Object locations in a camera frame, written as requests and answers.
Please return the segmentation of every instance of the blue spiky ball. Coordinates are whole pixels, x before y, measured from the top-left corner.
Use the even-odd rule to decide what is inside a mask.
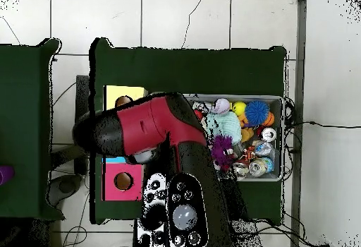
[[[251,126],[258,126],[267,119],[269,105],[263,101],[252,101],[245,107],[245,117]]]

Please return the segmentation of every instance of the gray storage bin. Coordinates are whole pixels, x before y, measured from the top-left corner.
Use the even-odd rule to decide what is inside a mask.
[[[285,106],[282,97],[273,95],[195,95],[183,94],[188,101],[196,102],[215,102],[218,99],[225,98],[229,102],[244,102],[248,103],[255,100],[266,102],[269,105],[271,112],[274,114],[274,124],[272,128],[276,130],[277,138],[273,142],[275,148],[274,170],[263,174],[260,177],[254,177],[248,174],[243,181],[279,181],[283,177],[283,159],[284,159],[284,116]]]

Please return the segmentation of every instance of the yellow block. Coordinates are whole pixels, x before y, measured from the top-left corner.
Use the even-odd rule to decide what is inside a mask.
[[[133,101],[145,97],[148,94],[144,88],[129,86],[106,86],[106,110],[113,109],[119,97],[128,96]]]

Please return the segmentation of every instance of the blue block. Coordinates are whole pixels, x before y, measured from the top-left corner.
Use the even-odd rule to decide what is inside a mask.
[[[106,163],[126,163],[126,159],[124,157],[117,157],[117,158],[106,158]]]

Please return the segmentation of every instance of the dark green mat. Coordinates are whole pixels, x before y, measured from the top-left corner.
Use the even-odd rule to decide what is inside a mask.
[[[148,92],[182,92],[226,95],[283,96],[286,50],[231,49],[120,49],[96,39],[90,48],[95,72],[95,110],[103,107],[104,85],[141,86]],[[106,218],[134,219],[141,206],[100,199],[101,168],[96,162],[95,214]],[[281,223],[282,182],[240,182],[249,218],[269,218]]]
[[[0,217],[62,219],[46,202],[50,170],[49,63],[58,40],[0,45],[0,164],[15,177],[0,186]]]

